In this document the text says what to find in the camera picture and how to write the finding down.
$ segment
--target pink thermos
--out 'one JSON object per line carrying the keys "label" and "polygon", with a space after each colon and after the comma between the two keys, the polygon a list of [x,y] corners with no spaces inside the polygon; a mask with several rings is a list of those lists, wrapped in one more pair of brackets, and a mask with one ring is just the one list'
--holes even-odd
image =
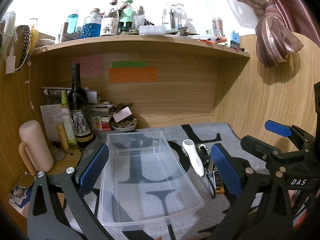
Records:
{"label": "pink thermos", "polygon": [[53,166],[53,158],[40,124],[35,120],[27,121],[20,126],[19,134],[22,140],[19,153],[29,172],[32,175],[36,175],[35,169],[48,172]]}

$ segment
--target blue liquid bottle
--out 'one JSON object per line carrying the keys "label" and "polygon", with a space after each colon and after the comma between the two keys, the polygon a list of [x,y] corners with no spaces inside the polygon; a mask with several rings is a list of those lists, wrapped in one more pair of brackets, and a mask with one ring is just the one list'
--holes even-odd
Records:
{"label": "blue liquid bottle", "polygon": [[84,19],[82,26],[82,38],[92,38],[100,36],[101,21],[102,18],[99,17],[100,10],[94,8],[91,11],[91,15]]}
{"label": "blue liquid bottle", "polygon": [[79,17],[78,14],[79,14],[79,10],[77,9],[75,11],[75,13],[70,14],[68,16],[67,23],[69,25],[68,25],[67,33],[74,33],[76,31],[77,21],[78,21],[78,17]]}

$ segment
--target blue liquid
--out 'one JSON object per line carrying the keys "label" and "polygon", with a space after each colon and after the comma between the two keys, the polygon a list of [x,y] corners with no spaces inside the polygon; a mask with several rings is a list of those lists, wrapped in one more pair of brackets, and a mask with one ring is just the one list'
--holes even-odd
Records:
{"label": "blue liquid", "polygon": [[69,25],[68,25],[67,33],[74,33],[76,31],[77,21],[78,21],[78,15],[77,14],[74,13],[74,14],[70,14],[68,16],[67,23]]}
{"label": "blue liquid", "polygon": [[101,24],[99,23],[87,23],[82,26],[81,38],[92,38],[100,36]]}

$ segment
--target stack of books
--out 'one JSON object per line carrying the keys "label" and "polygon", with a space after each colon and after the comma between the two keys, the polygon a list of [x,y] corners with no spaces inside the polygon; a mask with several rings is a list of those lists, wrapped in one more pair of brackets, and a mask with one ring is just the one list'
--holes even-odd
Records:
{"label": "stack of books", "polygon": [[108,101],[101,101],[97,105],[89,105],[94,129],[110,131],[111,125],[109,124],[113,114],[113,104]]}

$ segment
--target green sticky note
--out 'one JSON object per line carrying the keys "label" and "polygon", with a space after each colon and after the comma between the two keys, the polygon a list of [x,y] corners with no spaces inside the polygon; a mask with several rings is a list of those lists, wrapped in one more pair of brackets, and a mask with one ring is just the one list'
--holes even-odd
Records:
{"label": "green sticky note", "polygon": [[146,67],[147,62],[145,61],[113,61],[112,68],[120,68],[120,67]]}

